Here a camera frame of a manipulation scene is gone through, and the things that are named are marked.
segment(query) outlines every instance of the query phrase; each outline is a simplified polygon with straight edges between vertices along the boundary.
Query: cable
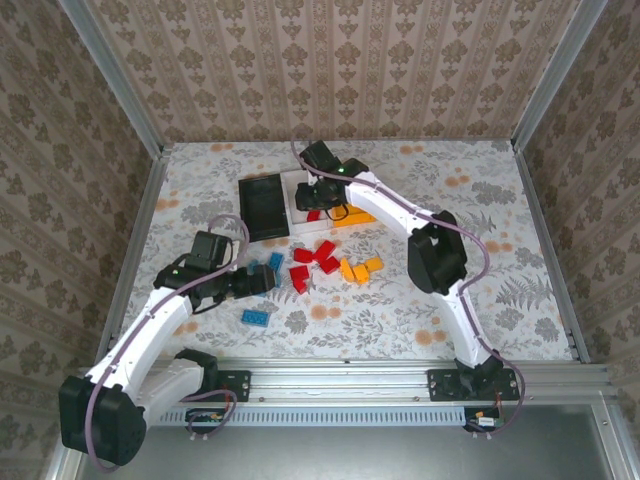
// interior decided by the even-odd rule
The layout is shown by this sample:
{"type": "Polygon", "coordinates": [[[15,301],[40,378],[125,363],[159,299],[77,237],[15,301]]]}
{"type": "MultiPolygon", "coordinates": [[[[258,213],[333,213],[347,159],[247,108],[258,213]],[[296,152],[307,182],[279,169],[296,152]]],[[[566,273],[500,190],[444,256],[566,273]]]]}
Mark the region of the cable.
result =
{"type": "Polygon", "coordinates": [[[325,211],[324,211],[324,214],[325,214],[325,215],[327,216],[327,218],[328,218],[329,220],[331,220],[332,222],[339,222],[339,221],[341,221],[341,220],[344,220],[345,218],[347,218],[347,217],[349,216],[349,209],[347,208],[347,205],[346,205],[346,204],[344,204],[344,203],[341,205],[341,207],[342,207],[342,208],[344,208],[344,211],[345,211],[346,213],[344,214],[344,216],[342,216],[342,217],[340,217],[340,218],[331,218],[331,215],[329,215],[329,210],[325,210],[325,211]]]}
{"type": "MultiPolygon", "coordinates": [[[[238,396],[236,395],[236,392],[234,392],[233,390],[213,390],[211,392],[207,392],[207,393],[201,393],[199,395],[190,395],[188,397],[184,397],[182,400],[180,400],[181,402],[194,402],[196,400],[202,400],[204,398],[209,398],[209,397],[213,397],[215,395],[229,395],[231,397],[231,400],[233,400],[233,403],[231,404],[231,409],[229,410],[229,412],[225,415],[225,417],[220,421],[220,423],[216,426],[215,430],[213,430],[211,432],[211,436],[215,435],[216,433],[218,433],[220,430],[222,430],[222,427],[224,427],[229,420],[231,420],[231,417],[233,416],[233,413],[236,411],[236,407],[238,406],[238,396]]],[[[194,434],[195,432],[193,431],[193,422],[196,418],[201,417],[201,413],[198,412],[195,415],[192,415],[189,418],[189,423],[187,424],[187,430],[189,431],[189,433],[194,434]]]]}
{"type": "Polygon", "coordinates": [[[469,238],[478,247],[480,247],[480,250],[482,251],[482,255],[484,256],[484,266],[483,266],[482,270],[480,271],[480,273],[478,273],[475,277],[472,277],[471,279],[467,280],[465,283],[462,284],[462,286],[460,287],[460,290],[458,291],[458,296],[460,297],[460,302],[462,303],[462,308],[464,309],[464,312],[465,312],[465,314],[467,316],[467,320],[469,321],[469,325],[471,326],[471,329],[473,330],[473,333],[475,335],[475,338],[478,340],[478,343],[480,343],[482,348],[484,348],[489,355],[491,355],[492,357],[494,357],[498,361],[504,363],[509,368],[511,368],[516,373],[516,375],[518,375],[518,378],[520,379],[520,383],[521,383],[520,399],[518,400],[518,403],[516,404],[516,409],[513,412],[513,415],[511,416],[511,418],[509,418],[509,421],[507,421],[502,427],[494,430],[491,433],[492,433],[492,435],[495,435],[497,433],[500,433],[500,432],[504,431],[504,429],[507,428],[509,425],[511,425],[513,423],[513,421],[520,414],[520,411],[522,409],[522,404],[524,403],[525,393],[526,393],[526,382],[525,382],[525,379],[524,379],[524,375],[522,374],[522,371],[513,362],[505,359],[498,352],[494,351],[487,344],[487,342],[485,342],[484,339],[480,337],[480,330],[478,329],[478,326],[476,325],[475,321],[473,320],[473,316],[471,315],[471,309],[467,305],[467,302],[466,302],[466,300],[465,300],[465,298],[463,296],[463,293],[465,292],[465,290],[467,288],[469,288],[471,285],[473,285],[474,283],[479,281],[489,271],[489,265],[490,265],[490,262],[491,262],[491,260],[489,258],[489,251],[487,250],[487,247],[484,245],[484,243],[482,243],[482,240],[480,240],[473,233],[465,230],[464,228],[460,228],[457,225],[453,225],[451,223],[443,222],[442,220],[437,220],[435,218],[430,217],[429,215],[427,215],[425,213],[415,211],[415,208],[413,208],[411,205],[408,205],[407,203],[405,203],[404,201],[399,199],[396,195],[394,195],[394,193],[392,191],[388,190],[383,185],[376,185],[373,182],[369,182],[368,180],[364,180],[362,178],[347,177],[347,176],[344,176],[344,175],[336,175],[334,173],[323,172],[322,170],[319,170],[317,168],[312,167],[311,165],[306,163],[304,161],[304,159],[300,156],[300,154],[296,151],[295,141],[294,141],[293,138],[291,139],[291,152],[293,153],[293,156],[296,158],[296,160],[298,160],[298,163],[304,169],[310,171],[311,173],[314,173],[315,175],[318,175],[318,176],[321,176],[321,177],[325,177],[325,178],[332,178],[334,180],[340,180],[342,182],[359,183],[359,184],[365,185],[365,186],[367,186],[369,188],[373,188],[374,190],[382,193],[385,197],[387,197],[389,200],[394,202],[396,205],[402,207],[404,210],[409,212],[411,215],[414,215],[414,216],[416,216],[416,217],[418,217],[418,218],[420,218],[422,220],[425,220],[427,222],[433,223],[434,225],[438,225],[440,227],[448,228],[449,230],[453,230],[454,232],[458,232],[459,234],[464,235],[465,237],[469,238]]]}
{"type": "Polygon", "coordinates": [[[209,305],[208,307],[202,308],[200,310],[194,310],[193,312],[191,312],[191,315],[200,315],[201,313],[208,312],[209,310],[213,310],[214,308],[220,306],[221,303],[222,300],[218,300],[213,305],[209,305]]]}
{"type": "Polygon", "coordinates": [[[102,376],[100,377],[96,385],[93,387],[93,390],[91,391],[91,396],[89,397],[89,403],[87,404],[87,413],[84,418],[84,436],[87,442],[87,454],[89,455],[89,459],[91,460],[91,463],[93,463],[94,467],[102,473],[115,472],[118,469],[118,466],[113,465],[111,467],[105,467],[100,462],[100,459],[96,455],[96,449],[93,443],[91,426],[93,421],[93,411],[95,409],[96,400],[98,399],[98,394],[100,393],[100,389],[103,387],[103,385],[107,381],[107,378],[109,377],[109,375],[111,375],[111,373],[113,373],[116,370],[118,362],[120,361],[124,353],[127,351],[127,348],[129,348],[129,346],[131,345],[133,340],[136,338],[136,336],[140,333],[140,331],[144,328],[144,326],[149,322],[149,320],[153,318],[153,316],[158,312],[158,310],[160,310],[169,300],[186,292],[187,290],[190,290],[193,287],[197,287],[201,283],[208,282],[209,280],[212,280],[216,277],[219,277],[220,275],[225,274],[226,272],[231,270],[234,266],[238,265],[244,259],[244,256],[247,253],[247,249],[249,248],[249,229],[247,228],[247,225],[237,215],[224,213],[224,214],[216,215],[211,220],[209,220],[209,224],[208,224],[209,231],[211,231],[211,227],[213,226],[213,224],[215,224],[218,220],[222,218],[230,218],[234,222],[236,222],[236,224],[240,225],[240,227],[242,228],[242,232],[244,234],[244,242],[242,243],[240,252],[238,253],[238,258],[236,258],[235,260],[232,260],[220,270],[210,273],[209,275],[205,275],[204,277],[200,277],[192,282],[187,283],[186,285],[183,285],[177,290],[174,290],[173,292],[168,294],[166,297],[164,297],[162,300],[160,300],[158,303],[156,303],[153,307],[151,307],[149,312],[144,316],[144,318],[140,321],[140,323],[136,326],[136,328],[131,332],[131,335],[129,335],[126,338],[122,347],[113,356],[113,359],[111,360],[111,362],[105,369],[104,373],[102,374],[102,376]]]}

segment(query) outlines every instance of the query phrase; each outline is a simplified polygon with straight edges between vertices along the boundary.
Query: building block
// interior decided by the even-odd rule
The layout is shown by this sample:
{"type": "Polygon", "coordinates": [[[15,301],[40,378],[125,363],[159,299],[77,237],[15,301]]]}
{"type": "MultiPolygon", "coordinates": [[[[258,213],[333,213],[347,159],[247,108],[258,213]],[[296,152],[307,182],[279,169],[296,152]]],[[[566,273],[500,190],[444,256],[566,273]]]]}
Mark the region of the building block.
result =
{"type": "Polygon", "coordinates": [[[296,248],[293,251],[293,259],[300,263],[311,263],[313,262],[313,252],[306,248],[296,248]]]}
{"type": "Polygon", "coordinates": [[[299,267],[293,267],[289,269],[289,275],[291,275],[291,280],[306,280],[309,278],[309,269],[306,265],[301,265],[299,267]]]}
{"type": "Polygon", "coordinates": [[[353,274],[356,277],[356,282],[358,285],[362,285],[369,281],[369,272],[367,271],[367,267],[364,265],[356,265],[353,267],[353,274]]]}
{"type": "Polygon", "coordinates": [[[249,264],[247,265],[247,273],[249,275],[253,275],[253,267],[257,267],[258,265],[260,265],[260,262],[257,260],[251,260],[249,262],[249,264]]]}
{"type": "Polygon", "coordinates": [[[336,257],[329,257],[320,264],[320,268],[324,273],[329,275],[340,268],[340,262],[336,257]]]}
{"type": "Polygon", "coordinates": [[[342,206],[334,207],[331,216],[333,218],[342,218],[347,214],[347,212],[349,214],[346,218],[343,218],[342,220],[335,220],[333,222],[334,227],[346,227],[349,225],[359,225],[361,223],[371,223],[376,221],[374,216],[369,215],[364,210],[354,207],[353,205],[347,205],[346,210],[342,206]]]}
{"type": "Polygon", "coordinates": [[[271,267],[271,270],[276,272],[276,276],[280,272],[280,267],[282,267],[282,262],[284,262],[284,255],[282,255],[281,253],[275,253],[275,252],[271,254],[271,258],[269,258],[268,265],[271,267]]]}
{"type": "Polygon", "coordinates": [[[254,327],[266,327],[269,325],[269,314],[258,310],[245,310],[241,322],[254,327]]]}
{"type": "Polygon", "coordinates": [[[380,260],[380,257],[370,258],[366,262],[364,262],[364,266],[367,267],[367,271],[377,272],[378,270],[382,270],[384,268],[384,263],[380,260]]]}
{"type": "Polygon", "coordinates": [[[313,258],[316,262],[322,263],[327,258],[329,258],[329,255],[331,255],[331,252],[333,252],[335,249],[336,246],[333,242],[325,240],[324,242],[322,242],[322,245],[320,245],[320,248],[316,250],[316,253],[313,254],[313,258]]]}
{"type": "Polygon", "coordinates": [[[295,288],[300,295],[307,291],[307,284],[301,278],[296,278],[293,281],[293,288],[295,288]]]}
{"type": "Polygon", "coordinates": [[[312,210],[307,213],[307,222],[315,222],[320,220],[320,210],[312,210]]]}
{"type": "Polygon", "coordinates": [[[353,274],[351,265],[349,265],[349,261],[346,258],[340,260],[340,273],[342,273],[342,278],[344,278],[347,282],[355,282],[356,277],[353,274]]]}

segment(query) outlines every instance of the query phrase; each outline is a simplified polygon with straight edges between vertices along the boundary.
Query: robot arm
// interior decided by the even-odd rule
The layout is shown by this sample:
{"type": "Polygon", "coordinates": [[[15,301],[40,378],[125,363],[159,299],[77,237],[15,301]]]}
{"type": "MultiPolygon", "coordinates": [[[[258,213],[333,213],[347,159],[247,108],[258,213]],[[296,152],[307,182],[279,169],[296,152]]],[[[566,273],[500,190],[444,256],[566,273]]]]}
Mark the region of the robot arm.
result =
{"type": "Polygon", "coordinates": [[[351,158],[341,162],[324,142],[310,145],[300,153],[300,157],[314,169],[364,180],[366,184],[317,177],[312,184],[298,185],[296,206],[299,210],[325,210],[349,203],[407,239],[409,277],[423,292],[435,294],[453,340],[461,381],[473,396],[474,391],[486,386],[502,368],[502,362],[490,355],[478,341],[478,338],[483,338],[488,344],[467,291],[462,296],[471,311],[471,319],[463,308],[460,290],[467,275],[467,255],[460,234],[427,222],[418,214],[424,213],[440,222],[456,225],[454,216],[447,211],[434,214],[408,202],[385,186],[360,161],[351,158]],[[410,212],[398,202],[408,206],[410,212]],[[470,320],[475,323],[477,332],[471,327],[470,320]]]}
{"type": "MultiPolygon", "coordinates": [[[[381,188],[386,188],[387,191],[391,191],[388,187],[385,187],[372,172],[359,173],[356,178],[362,178],[368,180],[371,183],[378,185],[381,188]]],[[[405,203],[409,203],[400,197],[395,192],[391,191],[394,196],[402,200],[405,203]]],[[[462,303],[459,298],[460,287],[462,286],[462,278],[466,274],[464,269],[464,262],[466,261],[466,254],[464,253],[464,247],[461,241],[455,241],[449,238],[449,231],[437,232],[438,229],[429,228],[429,223],[416,215],[409,214],[405,209],[400,208],[395,202],[389,199],[387,196],[380,193],[379,190],[367,187],[360,183],[351,183],[345,188],[345,197],[347,203],[361,208],[367,213],[373,215],[380,220],[388,228],[393,230],[398,236],[406,238],[409,244],[409,276],[413,282],[423,291],[428,293],[436,293],[434,298],[441,307],[440,310],[445,317],[445,323],[449,329],[449,334],[453,340],[453,346],[456,353],[456,359],[470,368],[475,368],[476,365],[482,365],[491,356],[482,346],[477,342],[476,335],[471,329],[469,320],[462,308],[462,303]],[[431,246],[431,235],[440,235],[441,238],[437,238],[440,245],[440,252],[438,247],[435,249],[425,249],[424,244],[428,243],[431,246]],[[425,262],[432,262],[432,266],[436,268],[440,267],[440,273],[443,275],[438,278],[436,275],[429,274],[429,271],[435,273],[434,269],[425,268],[425,262]],[[446,275],[444,270],[450,269],[451,273],[446,275]],[[460,276],[460,279],[454,281],[456,276],[460,276]]],[[[430,217],[434,216],[433,212],[420,208],[416,205],[412,205],[414,212],[422,212],[430,217]]],[[[440,215],[443,220],[455,222],[452,215],[440,215]]],[[[467,305],[472,305],[469,298],[469,293],[464,292],[467,300],[467,305]]],[[[478,319],[475,317],[475,312],[472,309],[474,315],[474,322],[480,329],[480,333],[484,337],[482,327],[480,326],[478,319]]]]}
{"type": "Polygon", "coordinates": [[[59,390],[60,431],[65,447],[87,452],[85,419],[89,399],[101,379],[93,408],[91,438],[96,456],[125,465],[140,449],[148,427],[172,405],[192,393],[215,390],[216,358],[194,350],[180,352],[162,373],[147,378],[173,332],[211,298],[242,298],[271,290],[275,273],[258,265],[225,272],[170,298],[152,317],[149,312],[174,290],[207,276],[233,260],[229,238],[198,232],[191,253],[163,269],[140,315],[109,353],[84,378],[68,377],[59,390]]]}

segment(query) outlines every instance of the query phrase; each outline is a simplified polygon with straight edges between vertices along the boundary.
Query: red lego brick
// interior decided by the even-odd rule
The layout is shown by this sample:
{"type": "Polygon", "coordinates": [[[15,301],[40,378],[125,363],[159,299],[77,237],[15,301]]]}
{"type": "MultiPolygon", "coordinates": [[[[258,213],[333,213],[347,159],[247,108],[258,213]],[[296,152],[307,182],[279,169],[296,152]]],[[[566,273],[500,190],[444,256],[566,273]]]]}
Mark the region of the red lego brick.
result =
{"type": "Polygon", "coordinates": [[[320,268],[324,273],[329,275],[340,268],[340,262],[336,257],[329,257],[320,264],[320,268]]]}
{"type": "Polygon", "coordinates": [[[307,291],[307,284],[301,278],[296,278],[293,281],[293,288],[295,288],[300,295],[307,291]]]}
{"type": "Polygon", "coordinates": [[[296,248],[293,251],[293,259],[300,263],[311,263],[313,262],[313,252],[305,248],[296,248]]]}
{"type": "Polygon", "coordinates": [[[290,268],[289,275],[291,275],[291,280],[293,280],[294,282],[296,280],[306,280],[307,278],[309,278],[309,269],[305,265],[290,268]]]}
{"type": "Polygon", "coordinates": [[[322,245],[320,245],[320,248],[316,250],[316,253],[313,254],[313,258],[316,262],[322,263],[327,258],[329,258],[329,255],[331,255],[331,252],[333,252],[335,249],[336,246],[333,242],[325,240],[324,242],[322,242],[322,245]]]}
{"type": "Polygon", "coordinates": [[[307,213],[307,222],[315,222],[320,220],[320,210],[313,210],[307,213]]]}

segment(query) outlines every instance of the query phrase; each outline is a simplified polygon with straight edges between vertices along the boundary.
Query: blue lego brick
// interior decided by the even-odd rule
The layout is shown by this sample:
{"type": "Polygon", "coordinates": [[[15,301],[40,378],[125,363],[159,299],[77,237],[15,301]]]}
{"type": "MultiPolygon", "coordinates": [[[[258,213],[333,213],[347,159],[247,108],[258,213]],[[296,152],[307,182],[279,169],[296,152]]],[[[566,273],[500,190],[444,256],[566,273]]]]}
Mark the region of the blue lego brick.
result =
{"type": "Polygon", "coordinates": [[[271,267],[271,270],[273,270],[277,274],[278,272],[280,272],[280,267],[282,266],[282,262],[284,262],[284,255],[282,255],[281,253],[274,252],[271,254],[271,258],[269,259],[268,265],[271,267]]]}
{"type": "Polygon", "coordinates": [[[266,327],[269,325],[269,314],[258,310],[245,310],[241,322],[254,327],[266,327]]]}
{"type": "Polygon", "coordinates": [[[247,265],[247,273],[249,275],[253,275],[253,267],[257,267],[258,265],[260,265],[260,262],[257,260],[251,260],[249,262],[249,264],[247,265]]]}

